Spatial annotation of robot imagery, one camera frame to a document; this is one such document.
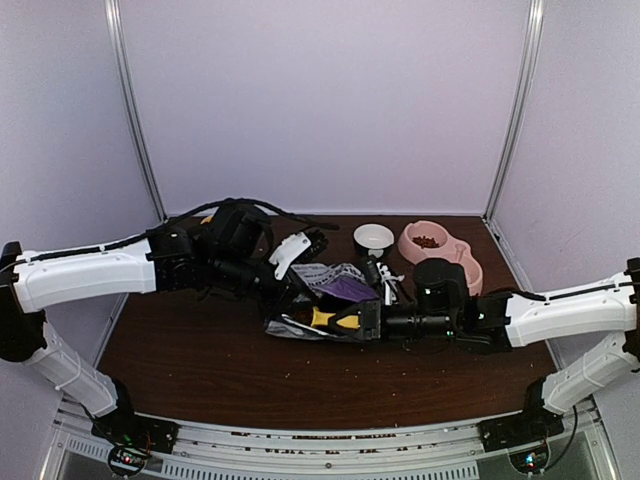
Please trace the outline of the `yellow plastic scoop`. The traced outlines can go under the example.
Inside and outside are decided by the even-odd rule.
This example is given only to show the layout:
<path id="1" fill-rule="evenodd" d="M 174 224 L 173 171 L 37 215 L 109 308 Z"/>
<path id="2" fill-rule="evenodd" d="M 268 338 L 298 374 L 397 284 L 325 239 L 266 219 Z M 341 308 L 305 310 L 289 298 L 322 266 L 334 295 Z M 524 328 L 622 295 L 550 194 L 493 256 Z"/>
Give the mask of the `yellow plastic scoop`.
<path id="1" fill-rule="evenodd" d="M 311 326 L 313 328 L 355 332 L 360 328 L 360 320 L 358 315 L 340 316 L 337 313 L 323 312 L 317 307 L 314 307 L 312 310 Z"/>

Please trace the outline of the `purple pet food bag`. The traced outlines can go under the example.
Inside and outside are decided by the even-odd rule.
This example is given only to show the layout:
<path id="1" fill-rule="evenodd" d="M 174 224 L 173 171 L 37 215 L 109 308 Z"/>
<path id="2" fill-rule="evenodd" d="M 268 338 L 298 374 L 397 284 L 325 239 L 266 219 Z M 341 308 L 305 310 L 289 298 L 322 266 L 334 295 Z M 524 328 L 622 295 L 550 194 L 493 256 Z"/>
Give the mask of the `purple pet food bag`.
<path id="1" fill-rule="evenodd" d="M 268 318 L 265 333 L 305 341 L 356 342 L 349 334 L 329 327 L 328 318 L 359 302 L 380 299 L 374 288 L 366 284 L 364 275 L 350 263 L 295 264 L 289 272 L 299 277 L 309 293 L 300 294 L 288 311 Z"/>

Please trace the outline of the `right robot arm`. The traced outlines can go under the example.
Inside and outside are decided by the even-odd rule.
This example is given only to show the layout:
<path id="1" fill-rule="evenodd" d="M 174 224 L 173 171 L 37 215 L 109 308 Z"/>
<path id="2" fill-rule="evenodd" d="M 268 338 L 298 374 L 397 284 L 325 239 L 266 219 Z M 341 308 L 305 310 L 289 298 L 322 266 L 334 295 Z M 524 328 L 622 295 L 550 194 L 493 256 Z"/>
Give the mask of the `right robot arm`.
<path id="1" fill-rule="evenodd" d="M 370 300 L 337 313 L 313 311 L 311 324 L 356 341 L 445 336 L 463 349 L 491 354 L 582 333 L 605 338 L 568 367 L 531 384 L 513 419 L 519 440 L 535 440 L 551 418 L 568 412 L 628 372 L 639 370 L 639 261 L 608 279 L 536 294 L 502 291 L 473 296 L 463 268 L 430 258 L 413 269 L 416 301 L 384 306 Z"/>

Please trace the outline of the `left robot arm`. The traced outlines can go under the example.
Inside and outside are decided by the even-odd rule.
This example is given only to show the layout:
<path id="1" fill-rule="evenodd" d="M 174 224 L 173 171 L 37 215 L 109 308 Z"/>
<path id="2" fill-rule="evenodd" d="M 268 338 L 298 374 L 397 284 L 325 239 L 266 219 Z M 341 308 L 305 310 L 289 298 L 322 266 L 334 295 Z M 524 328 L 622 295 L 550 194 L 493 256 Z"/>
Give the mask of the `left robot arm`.
<path id="1" fill-rule="evenodd" d="M 307 230 L 274 244 L 269 216 L 240 202 L 197 225 L 174 220 L 112 244 L 25 252 L 8 243 L 1 255 L 1 357 L 31 366 L 75 398 L 95 424 L 133 444 L 144 424 L 126 387 L 70 348 L 48 325 L 46 308 L 187 289 L 254 299 L 270 311 L 287 308 L 306 289 L 290 267 L 322 238 Z"/>

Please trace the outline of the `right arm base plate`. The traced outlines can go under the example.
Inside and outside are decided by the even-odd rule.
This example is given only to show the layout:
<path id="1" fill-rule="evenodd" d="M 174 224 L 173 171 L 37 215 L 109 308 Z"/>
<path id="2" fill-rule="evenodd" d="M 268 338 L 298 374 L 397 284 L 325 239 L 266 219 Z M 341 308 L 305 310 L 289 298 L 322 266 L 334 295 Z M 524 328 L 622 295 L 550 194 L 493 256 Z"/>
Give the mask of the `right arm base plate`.
<path id="1" fill-rule="evenodd" d="M 477 424 L 485 452 L 511 449 L 562 434 L 562 417 L 544 409 L 522 411 Z"/>

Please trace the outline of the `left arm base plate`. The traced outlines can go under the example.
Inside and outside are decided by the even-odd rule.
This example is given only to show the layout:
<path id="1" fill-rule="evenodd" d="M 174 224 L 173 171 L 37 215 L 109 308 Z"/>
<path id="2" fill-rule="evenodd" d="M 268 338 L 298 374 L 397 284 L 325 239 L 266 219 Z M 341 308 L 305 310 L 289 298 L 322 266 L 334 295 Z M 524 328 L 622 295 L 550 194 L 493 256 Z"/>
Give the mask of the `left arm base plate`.
<path id="1" fill-rule="evenodd" d="M 109 414 L 103 417 L 90 416 L 91 433 L 107 440 L 112 445 L 134 448 L 142 453 L 158 452 L 170 454 L 176 443 L 179 425 L 134 414 L 124 420 Z"/>

